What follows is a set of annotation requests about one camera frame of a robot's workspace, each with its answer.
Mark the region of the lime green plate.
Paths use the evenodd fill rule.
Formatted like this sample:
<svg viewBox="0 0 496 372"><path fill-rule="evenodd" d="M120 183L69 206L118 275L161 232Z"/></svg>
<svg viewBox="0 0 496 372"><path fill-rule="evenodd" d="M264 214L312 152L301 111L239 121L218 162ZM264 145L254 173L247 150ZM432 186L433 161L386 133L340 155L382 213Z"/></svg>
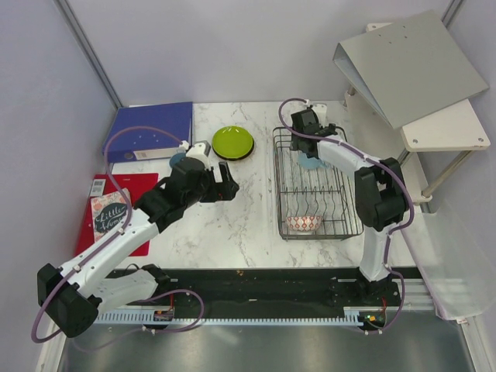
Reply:
<svg viewBox="0 0 496 372"><path fill-rule="evenodd" d="M241 160L254 149L253 136L243 127L225 126L212 137L215 154L226 160Z"/></svg>

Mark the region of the light blue handled mug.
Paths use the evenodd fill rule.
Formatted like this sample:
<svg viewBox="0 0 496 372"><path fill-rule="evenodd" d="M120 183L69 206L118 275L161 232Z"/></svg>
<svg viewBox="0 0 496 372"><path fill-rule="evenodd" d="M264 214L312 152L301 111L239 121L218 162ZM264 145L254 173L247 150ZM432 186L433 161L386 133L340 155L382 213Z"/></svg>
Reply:
<svg viewBox="0 0 496 372"><path fill-rule="evenodd" d="M324 161L314 158L314 157L308 157L305 153L299 153L298 154L298 164L306 169L306 170L317 170L317 169L328 169L329 165L325 163Z"/></svg>

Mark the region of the light blue plastic tumbler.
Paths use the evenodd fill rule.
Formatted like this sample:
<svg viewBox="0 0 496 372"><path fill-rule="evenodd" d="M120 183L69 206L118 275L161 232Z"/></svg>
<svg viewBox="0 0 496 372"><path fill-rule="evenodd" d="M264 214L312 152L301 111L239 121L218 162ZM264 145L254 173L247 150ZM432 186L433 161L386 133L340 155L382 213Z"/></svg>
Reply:
<svg viewBox="0 0 496 372"><path fill-rule="evenodd" d="M185 158L185 153L176 153L169 159L169 166L173 168L177 165L183 158Z"/></svg>

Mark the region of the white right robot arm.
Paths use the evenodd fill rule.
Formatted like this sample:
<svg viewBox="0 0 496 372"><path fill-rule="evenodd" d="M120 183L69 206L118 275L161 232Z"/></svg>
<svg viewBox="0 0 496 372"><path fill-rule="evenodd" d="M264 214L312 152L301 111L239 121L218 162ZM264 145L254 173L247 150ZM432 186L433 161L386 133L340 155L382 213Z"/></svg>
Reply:
<svg viewBox="0 0 496 372"><path fill-rule="evenodd" d="M361 152L337 133L335 125L322 126L313 108L291 114L291 148L353 179L356 213L364 225L359 269L365 278L355 285L354 292L360 303L374 304L383 295L379 281L390 274L385 257L388 235L410 209L399 162Z"/></svg>

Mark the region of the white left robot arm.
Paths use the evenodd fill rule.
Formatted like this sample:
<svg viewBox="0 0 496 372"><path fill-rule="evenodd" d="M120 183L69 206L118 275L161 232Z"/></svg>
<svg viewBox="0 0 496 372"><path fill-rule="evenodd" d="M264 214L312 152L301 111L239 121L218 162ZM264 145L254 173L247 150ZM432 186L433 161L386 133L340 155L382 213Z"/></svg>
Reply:
<svg viewBox="0 0 496 372"><path fill-rule="evenodd" d="M152 264L125 277L107 276L137 248L181 219L192 205L233 200L239 185L225 161L219 162L219 171L222 180L216 181L212 168L184 157L170 176L127 208L124 220L97 243L60 267L48 263L40 268L36 275L39 313L48 315L59 333L74 338L108 310L146 299L154 305L166 302L170 286Z"/></svg>

